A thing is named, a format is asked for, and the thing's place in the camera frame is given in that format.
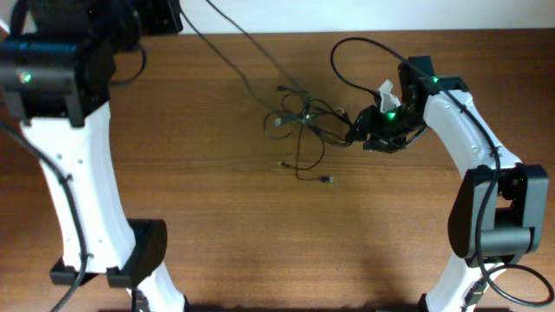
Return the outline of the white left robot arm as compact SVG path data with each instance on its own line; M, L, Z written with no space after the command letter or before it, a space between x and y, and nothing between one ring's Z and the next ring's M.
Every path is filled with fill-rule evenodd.
M96 276L126 289L135 311L184 311L164 258L167 225L127 218L110 152L114 58L143 36L181 32L180 3L17 1L1 44L1 92L12 138L42 168L62 232L49 275L75 292Z

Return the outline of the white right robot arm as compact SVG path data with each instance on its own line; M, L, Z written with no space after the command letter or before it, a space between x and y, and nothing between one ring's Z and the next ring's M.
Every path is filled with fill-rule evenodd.
M452 254L437 284L423 294L420 311L473 311L491 289L508 301L540 308L539 302L509 295L495 282L507 270L536 270L519 264L542 237L549 178L539 165L526 165L486 124L459 76L438 76L428 55L398 66L402 95L385 81L374 106L362 110L345 138L366 150L396 153L424 130L433 130L458 168L461 185L447 221Z

